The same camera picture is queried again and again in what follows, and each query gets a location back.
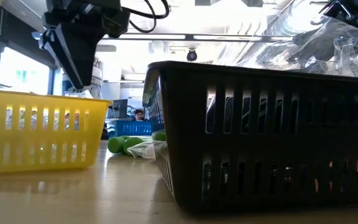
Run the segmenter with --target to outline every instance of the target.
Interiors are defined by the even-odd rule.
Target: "blue bin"
[[[118,136],[151,136],[150,121],[113,121],[109,128],[109,138]]]

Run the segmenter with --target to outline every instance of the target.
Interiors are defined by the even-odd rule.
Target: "green object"
[[[111,153],[124,152],[125,139],[122,137],[114,137],[107,143],[107,148]]]
[[[136,146],[137,144],[140,144],[144,142],[143,139],[141,138],[137,138],[137,137],[130,137],[128,139],[125,140],[124,142],[124,152],[131,156],[132,154],[128,152],[128,148],[132,147],[132,146]]]
[[[155,133],[153,134],[153,140],[156,141],[166,141],[165,133]]]

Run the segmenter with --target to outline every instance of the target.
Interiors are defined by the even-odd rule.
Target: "yellow basket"
[[[0,172],[93,165],[108,104],[0,91]]]

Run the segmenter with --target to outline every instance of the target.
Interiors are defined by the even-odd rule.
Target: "person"
[[[135,110],[135,118],[133,121],[144,121],[143,110]]]

